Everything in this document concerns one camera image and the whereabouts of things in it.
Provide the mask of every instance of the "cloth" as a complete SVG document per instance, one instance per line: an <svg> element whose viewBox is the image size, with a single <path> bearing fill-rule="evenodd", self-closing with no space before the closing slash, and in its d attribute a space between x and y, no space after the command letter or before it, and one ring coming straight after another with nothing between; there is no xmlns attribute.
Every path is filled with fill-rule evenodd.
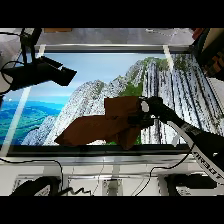
<svg viewBox="0 0 224 224"><path fill-rule="evenodd" d="M104 99L105 115L83 116L74 120L55 142L60 145L78 146L95 140L116 142L123 149L130 149L141 127L130 125L128 116L140 110L138 97L127 96Z"/></svg>

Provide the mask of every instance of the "screen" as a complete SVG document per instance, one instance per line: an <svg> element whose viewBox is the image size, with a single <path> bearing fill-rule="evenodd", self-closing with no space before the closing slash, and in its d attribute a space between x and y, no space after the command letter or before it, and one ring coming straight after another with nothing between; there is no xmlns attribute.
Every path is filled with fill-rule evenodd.
<svg viewBox="0 0 224 224"><path fill-rule="evenodd" d="M45 53L77 71L67 87L54 82L32 86L12 145L57 145L54 140L81 116L102 115L105 97L160 96L186 122L223 135L223 114L195 58L189 54ZM0 144L4 143L24 90L4 97ZM171 144L176 132L155 120L136 144ZM115 144L95 141L91 144Z"/></svg>

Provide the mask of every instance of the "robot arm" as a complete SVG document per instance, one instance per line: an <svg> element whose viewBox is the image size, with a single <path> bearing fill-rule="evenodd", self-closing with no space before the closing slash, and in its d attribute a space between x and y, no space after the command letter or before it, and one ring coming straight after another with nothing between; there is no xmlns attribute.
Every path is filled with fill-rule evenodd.
<svg viewBox="0 0 224 224"><path fill-rule="evenodd" d="M200 167L217 183L224 184L224 137L200 130L185 122L163 104L160 97L141 98L148 105L147 112L141 112L138 119L130 117L131 123L140 121L153 125L152 115L171 126L192 148L192 155Z"/></svg>

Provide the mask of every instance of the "sky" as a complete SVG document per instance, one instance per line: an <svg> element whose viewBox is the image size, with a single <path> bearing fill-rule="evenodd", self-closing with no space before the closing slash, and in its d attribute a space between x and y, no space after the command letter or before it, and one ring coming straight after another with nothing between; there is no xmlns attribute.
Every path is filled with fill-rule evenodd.
<svg viewBox="0 0 224 224"><path fill-rule="evenodd" d="M69 86L62 87L52 81L32 86L29 101L55 104L65 104L75 89L85 82L98 79L109 83L119 75L124 76L138 60L147 57L165 58L164 54L137 53L45 53L44 56L77 71ZM10 91L5 95L5 101L18 101L22 92L22 89Z"/></svg>

